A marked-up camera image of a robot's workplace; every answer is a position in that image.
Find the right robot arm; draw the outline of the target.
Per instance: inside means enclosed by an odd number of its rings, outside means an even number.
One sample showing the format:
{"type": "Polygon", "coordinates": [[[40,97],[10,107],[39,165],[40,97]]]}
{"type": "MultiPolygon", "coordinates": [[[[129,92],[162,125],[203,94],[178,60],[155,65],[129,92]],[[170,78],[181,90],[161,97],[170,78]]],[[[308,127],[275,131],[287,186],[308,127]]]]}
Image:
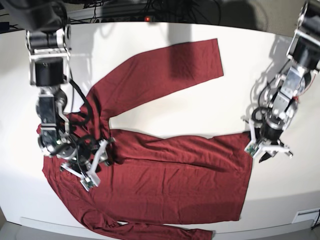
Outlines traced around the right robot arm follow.
{"type": "Polygon", "coordinates": [[[70,67],[71,25],[61,0],[3,0],[1,5],[26,31],[29,82],[39,88],[36,112],[40,118],[38,145],[47,157],[64,159],[61,168],[82,178],[92,176],[99,163],[111,165],[107,149],[112,138],[96,139],[92,134],[77,137],[76,127],[93,119],[93,108],[84,101],[87,115],[73,120],[65,115],[67,96],[61,85],[70,84],[81,98],[70,67]]]}

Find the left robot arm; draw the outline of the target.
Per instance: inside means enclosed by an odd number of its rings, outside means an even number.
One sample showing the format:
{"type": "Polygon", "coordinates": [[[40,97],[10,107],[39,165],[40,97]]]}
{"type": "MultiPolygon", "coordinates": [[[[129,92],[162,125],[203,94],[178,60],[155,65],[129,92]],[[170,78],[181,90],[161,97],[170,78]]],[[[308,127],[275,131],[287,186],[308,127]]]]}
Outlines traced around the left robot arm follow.
{"type": "Polygon", "coordinates": [[[287,61],[259,93],[257,108],[248,120],[250,142],[245,152],[264,162],[278,153],[292,157],[290,147],[281,141],[298,110],[298,98],[319,73],[320,2],[307,0],[299,13],[287,61]]]}

